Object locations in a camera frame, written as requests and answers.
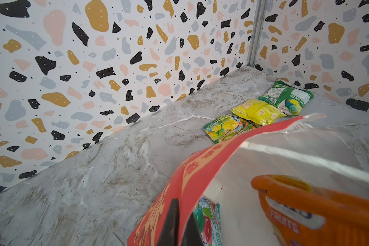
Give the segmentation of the orange fruits candy packet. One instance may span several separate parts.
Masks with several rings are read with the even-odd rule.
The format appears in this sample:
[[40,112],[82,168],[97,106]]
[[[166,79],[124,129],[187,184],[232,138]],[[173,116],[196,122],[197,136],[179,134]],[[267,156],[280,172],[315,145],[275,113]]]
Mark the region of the orange fruits candy packet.
[[251,181],[282,246],[369,246],[369,200],[285,175]]

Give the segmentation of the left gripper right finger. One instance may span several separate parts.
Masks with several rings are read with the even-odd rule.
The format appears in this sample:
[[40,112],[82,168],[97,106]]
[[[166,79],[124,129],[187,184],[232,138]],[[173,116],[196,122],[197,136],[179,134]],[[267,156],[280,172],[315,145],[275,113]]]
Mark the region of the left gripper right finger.
[[202,239],[198,232],[195,220],[189,219],[185,233],[182,238],[181,246],[202,246]]

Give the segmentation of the yellow snack packet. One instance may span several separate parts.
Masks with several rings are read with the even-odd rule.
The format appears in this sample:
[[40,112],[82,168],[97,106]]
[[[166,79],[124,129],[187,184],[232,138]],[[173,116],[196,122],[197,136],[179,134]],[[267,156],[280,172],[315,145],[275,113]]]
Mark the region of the yellow snack packet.
[[230,109],[236,116],[252,121],[260,126],[267,126],[277,119],[286,117],[275,106],[258,99],[250,99]]

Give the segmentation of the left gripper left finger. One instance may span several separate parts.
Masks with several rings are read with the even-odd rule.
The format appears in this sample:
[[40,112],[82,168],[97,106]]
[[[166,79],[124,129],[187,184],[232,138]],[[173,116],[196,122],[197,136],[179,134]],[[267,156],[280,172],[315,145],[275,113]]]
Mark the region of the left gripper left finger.
[[179,227],[179,201],[172,199],[157,246],[177,246]]

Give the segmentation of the teal mint candy packet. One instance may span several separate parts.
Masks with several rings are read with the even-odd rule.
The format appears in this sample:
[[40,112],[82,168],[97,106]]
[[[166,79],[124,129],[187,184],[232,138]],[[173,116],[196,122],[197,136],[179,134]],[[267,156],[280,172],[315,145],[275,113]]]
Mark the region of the teal mint candy packet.
[[193,215],[204,246],[222,246],[220,204],[201,197]]

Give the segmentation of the red paper gift bag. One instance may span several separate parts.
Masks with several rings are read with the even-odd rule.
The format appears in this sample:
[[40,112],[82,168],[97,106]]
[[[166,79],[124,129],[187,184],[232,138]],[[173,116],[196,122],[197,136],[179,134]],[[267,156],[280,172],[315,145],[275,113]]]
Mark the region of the red paper gift bag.
[[300,116],[216,143],[173,172],[129,246],[369,246],[369,172]]

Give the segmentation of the green snack packet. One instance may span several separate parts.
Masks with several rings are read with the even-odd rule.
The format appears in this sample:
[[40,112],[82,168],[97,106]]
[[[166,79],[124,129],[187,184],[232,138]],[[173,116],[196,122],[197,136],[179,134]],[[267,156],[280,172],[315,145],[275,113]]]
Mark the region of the green snack packet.
[[314,94],[310,91],[276,81],[273,87],[258,99],[273,105],[287,116],[298,116],[313,98]]

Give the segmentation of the green mango tea candy packet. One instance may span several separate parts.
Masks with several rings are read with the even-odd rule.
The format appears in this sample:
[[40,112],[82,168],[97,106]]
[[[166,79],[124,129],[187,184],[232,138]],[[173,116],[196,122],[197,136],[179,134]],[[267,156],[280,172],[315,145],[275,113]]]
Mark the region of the green mango tea candy packet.
[[256,127],[234,113],[223,115],[204,126],[204,131],[214,143],[228,140],[253,129]]

